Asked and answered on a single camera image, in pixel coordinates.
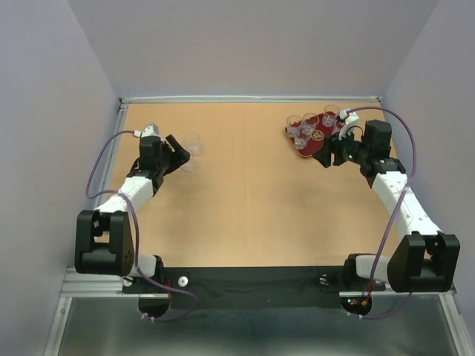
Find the clear faceted glass one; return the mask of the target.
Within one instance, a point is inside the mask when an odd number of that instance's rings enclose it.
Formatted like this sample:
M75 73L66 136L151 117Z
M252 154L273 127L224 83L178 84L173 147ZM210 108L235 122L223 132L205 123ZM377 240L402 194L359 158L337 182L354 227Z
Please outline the clear faceted glass one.
M195 132L185 133L183 136L183 147L192 156L199 156L201 153L200 135Z

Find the clear faceted glass two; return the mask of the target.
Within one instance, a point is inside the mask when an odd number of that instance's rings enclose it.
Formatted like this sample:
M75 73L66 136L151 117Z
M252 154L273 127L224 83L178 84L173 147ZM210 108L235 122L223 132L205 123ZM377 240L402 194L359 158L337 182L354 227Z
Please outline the clear faceted glass two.
M320 119L315 113L306 113L302 119L301 133L306 136L311 136L316 129Z

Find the clear faceted glass four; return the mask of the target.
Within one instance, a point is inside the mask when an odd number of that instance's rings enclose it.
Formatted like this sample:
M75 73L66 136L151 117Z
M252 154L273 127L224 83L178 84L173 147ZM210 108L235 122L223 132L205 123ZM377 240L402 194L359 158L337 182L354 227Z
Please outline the clear faceted glass four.
M298 115L288 116L286 119L286 134L289 138L298 137L301 134L303 119Z

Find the clear faceted glass five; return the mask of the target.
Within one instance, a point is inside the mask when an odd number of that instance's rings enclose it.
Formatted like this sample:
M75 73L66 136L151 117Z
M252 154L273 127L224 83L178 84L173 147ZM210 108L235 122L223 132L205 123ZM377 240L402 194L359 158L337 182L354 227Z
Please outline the clear faceted glass five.
M330 128L336 122L336 117L340 112L340 108L337 105L327 105L324 108L323 116L322 116L322 124L323 126Z

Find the clear faceted glass six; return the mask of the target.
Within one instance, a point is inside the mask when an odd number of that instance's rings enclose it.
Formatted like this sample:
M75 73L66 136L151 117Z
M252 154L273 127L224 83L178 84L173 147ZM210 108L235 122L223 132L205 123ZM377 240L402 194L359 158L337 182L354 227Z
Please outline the clear faceted glass six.
M185 172L194 171L197 168L197 163L194 159L190 159L187 163L183 164L180 169Z

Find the clear faceted glass three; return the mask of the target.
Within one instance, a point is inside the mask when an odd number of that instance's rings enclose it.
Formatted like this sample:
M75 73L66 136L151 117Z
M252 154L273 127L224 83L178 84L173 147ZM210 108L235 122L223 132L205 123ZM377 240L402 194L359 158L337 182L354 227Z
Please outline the clear faceted glass three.
M310 139L311 139L311 134L300 132L299 135L293 138L293 145L298 151L301 151L305 149Z

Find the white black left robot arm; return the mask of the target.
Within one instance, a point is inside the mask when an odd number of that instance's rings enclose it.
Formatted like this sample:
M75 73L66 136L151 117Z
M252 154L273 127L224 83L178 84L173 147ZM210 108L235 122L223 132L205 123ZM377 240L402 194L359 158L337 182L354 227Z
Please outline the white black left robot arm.
M139 156L119 190L105 190L86 197L109 198L93 210L83 210L76 220L74 267L80 274L104 274L119 277L138 274L138 248L132 233L137 229L137 212L154 197L164 177L186 164L191 154L174 138L153 133L132 132L139 138Z

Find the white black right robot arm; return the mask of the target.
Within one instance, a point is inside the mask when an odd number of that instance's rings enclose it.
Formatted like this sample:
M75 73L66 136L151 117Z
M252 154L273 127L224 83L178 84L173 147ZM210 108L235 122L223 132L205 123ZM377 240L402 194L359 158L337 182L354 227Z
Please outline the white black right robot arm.
M447 292L451 289L460 243L445 234L426 214L408 186L403 164L390 156L392 128L378 120L366 122L360 140L347 119L339 132L328 136L313 156L325 168L353 162L390 213L400 242L391 257L356 254L348 257L342 283L359 289L368 280L387 283L396 292Z

